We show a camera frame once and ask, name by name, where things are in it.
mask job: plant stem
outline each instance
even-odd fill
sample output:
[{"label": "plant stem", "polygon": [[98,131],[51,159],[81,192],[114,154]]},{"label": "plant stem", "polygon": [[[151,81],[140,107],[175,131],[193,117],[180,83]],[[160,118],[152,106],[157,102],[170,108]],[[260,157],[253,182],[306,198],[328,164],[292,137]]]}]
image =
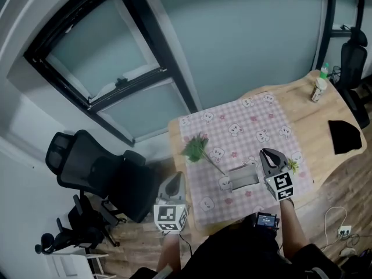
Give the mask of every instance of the plant stem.
[{"label": "plant stem", "polygon": [[209,158],[208,154],[202,149],[200,148],[200,150],[202,151],[203,155],[204,155],[204,158],[210,163],[212,164],[216,169],[218,169],[220,171],[221,174],[223,174],[224,176],[226,176],[226,174],[220,170],[220,168],[211,160],[211,158]]}]

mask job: cable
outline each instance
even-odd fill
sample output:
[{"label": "cable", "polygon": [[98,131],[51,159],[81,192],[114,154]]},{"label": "cable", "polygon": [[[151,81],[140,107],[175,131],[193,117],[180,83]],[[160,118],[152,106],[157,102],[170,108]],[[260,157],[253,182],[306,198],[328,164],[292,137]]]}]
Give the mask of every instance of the cable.
[{"label": "cable", "polygon": [[327,247],[336,244],[337,242],[339,242],[341,240],[341,238],[342,238],[342,236],[340,235],[339,238],[336,241],[334,241],[332,244],[329,244],[329,245],[326,245],[326,246],[320,248],[320,250],[323,251],[323,249],[325,250]]},{"label": "cable", "polygon": [[[343,226],[345,220],[346,220],[346,217],[348,216],[348,211],[346,211],[346,209],[344,207],[330,207],[325,215],[324,215],[324,233],[325,233],[325,247],[324,247],[324,250],[323,251],[326,251],[327,247],[328,247],[328,236],[327,236],[327,213],[331,210],[331,209],[343,209],[346,213],[345,215],[345,218],[344,220],[342,221],[341,226]],[[334,243],[332,243],[331,245],[335,244],[336,242],[338,242],[340,239],[342,238],[342,236],[340,235],[340,237],[337,239],[337,241],[335,241]]]},{"label": "cable", "polygon": [[189,242],[188,241],[186,241],[183,237],[182,237],[182,235],[181,235],[181,231],[180,231],[180,238],[184,241],[184,242],[186,242],[187,243],[187,245],[188,245],[188,248],[189,248],[189,250],[190,250],[190,255],[192,256],[192,249],[191,249],[191,245],[189,244]]},{"label": "cable", "polygon": [[372,237],[372,235],[359,235],[359,234],[352,234],[352,235],[350,235],[350,236],[346,239],[345,247],[346,247],[346,248],[351,248],[350,246],[348,246],[348,241],[349,241],[349,239],[351,240],[351,245],[352,245],[352,246],[355,246],[356,244],[359,243],[360,238],[368,238],[368,237]]}]

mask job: electrical outlet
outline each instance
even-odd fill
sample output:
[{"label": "electrical outlet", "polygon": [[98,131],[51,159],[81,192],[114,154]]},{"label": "electrical outlet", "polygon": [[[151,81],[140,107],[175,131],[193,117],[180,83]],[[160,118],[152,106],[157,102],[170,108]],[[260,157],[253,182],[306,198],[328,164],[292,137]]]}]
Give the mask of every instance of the electrical outlet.
[{"label": "electrical outlet", "polygon": [[337,231],[337,236],[347,238],[351,235],[351,226],[340,226]]}]

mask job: black office chair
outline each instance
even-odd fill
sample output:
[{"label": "black office chair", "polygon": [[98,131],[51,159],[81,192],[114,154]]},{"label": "black office chair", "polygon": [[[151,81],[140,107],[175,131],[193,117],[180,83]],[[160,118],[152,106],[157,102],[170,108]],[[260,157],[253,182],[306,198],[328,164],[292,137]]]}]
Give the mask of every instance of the black office chair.
[{"label": "black office chair", "polygon": [[[75,135],[56,133],[45,162],[57,175],[59,185],[107,198],[100,212],[111,224],[118,221],[115,215],[120,213],[140,223],[158,194],[159,177],[145,166],[141,155],[133,151],[113,155],[85,130]],[[109,211],[105,206],[108,201],[117,210]]]},{"label": "black office chair", "polygon": [[362,73],[367,59],[367,37],[365,34],[352,27],[350,40],[342,45],[341,49],[341,75],[335,87],[349,106],[360,128],[369,125],[370,120],[364,104],[366,100],[359,98],[353,90],[362,84]]},{"label": "black office chair", "polygon": [[95,249],[102,243],[104,236],[114,245],[115,243],[105,226],[107,222],[95,210],[93,210],[88,198],[83,196],[81,201],[74,196],[75,207],[68,214],[72,230],[62,226],[60,219],[57,218],[59,234],[54,239],[52,234],[46,233],[41,236],[41,243],[35,245],[37,254],[52,254],[55,251],[64,249],[68,246],[79,246],[82,248]]}]

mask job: small screen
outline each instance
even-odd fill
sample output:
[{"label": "small screen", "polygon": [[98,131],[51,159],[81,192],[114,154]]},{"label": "small screen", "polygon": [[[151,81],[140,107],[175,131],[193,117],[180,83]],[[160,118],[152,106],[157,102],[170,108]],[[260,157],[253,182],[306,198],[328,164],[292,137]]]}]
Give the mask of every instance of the small screen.
[{"label": "small screen", "polygon": [[258,215],[257,225],[274,227],[275,219],[275,216]]}]

